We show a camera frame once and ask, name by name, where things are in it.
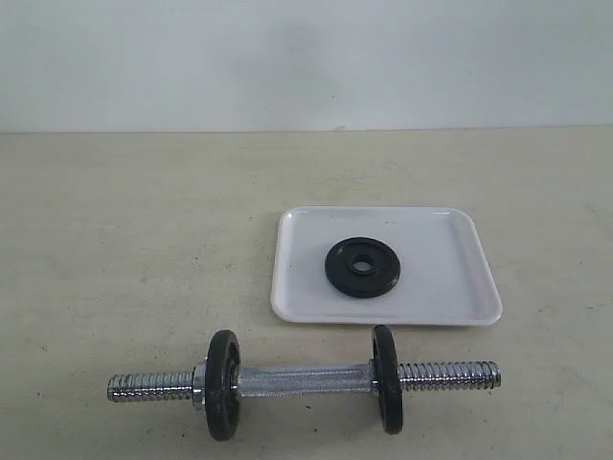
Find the chrome threaded dumbbell bar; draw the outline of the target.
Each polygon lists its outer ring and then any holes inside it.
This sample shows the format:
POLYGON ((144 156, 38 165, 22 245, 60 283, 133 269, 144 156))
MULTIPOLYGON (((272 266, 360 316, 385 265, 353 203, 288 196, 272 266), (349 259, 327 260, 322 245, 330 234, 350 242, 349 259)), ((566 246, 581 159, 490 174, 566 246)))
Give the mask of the chrome threaded dumbbell bar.
MULTIPOLYGON (((492 390, 502 383, 493 361, 400 363, 402 393, 438 390, 492 390)), ((109 379, 107 398, 114 403, 192 400, 193 370, 180 373, 121 374, 109 379)), ((376 394, 373 361, 332 367, 239 366, 239 399, 326 394, 376 394)))

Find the chrome collar nut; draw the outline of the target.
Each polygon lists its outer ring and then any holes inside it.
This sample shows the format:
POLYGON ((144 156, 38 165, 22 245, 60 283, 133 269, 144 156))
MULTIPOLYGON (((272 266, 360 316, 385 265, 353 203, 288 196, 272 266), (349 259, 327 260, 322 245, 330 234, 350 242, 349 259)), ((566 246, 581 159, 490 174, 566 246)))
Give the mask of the chrome collar nut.
POLYGON ((193 368, 192 403, 193 408, 201 411, 205 407, 206 360, 197 363, 193 368))

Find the white rectangular plastic tray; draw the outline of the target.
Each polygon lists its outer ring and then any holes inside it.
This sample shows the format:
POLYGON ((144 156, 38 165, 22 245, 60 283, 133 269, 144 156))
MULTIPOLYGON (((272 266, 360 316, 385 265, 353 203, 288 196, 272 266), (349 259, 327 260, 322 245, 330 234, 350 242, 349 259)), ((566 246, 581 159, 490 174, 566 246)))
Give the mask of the white rectangular plastic tray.
POLYGON ((446 207, 301 206, 282 214, 272 310, 293 323, 479 326, 502 302, 472 219, 446 207), (325 274, 332 247, 352 237, 389 246, 397 284, 370 299, 350 297, 325 274))

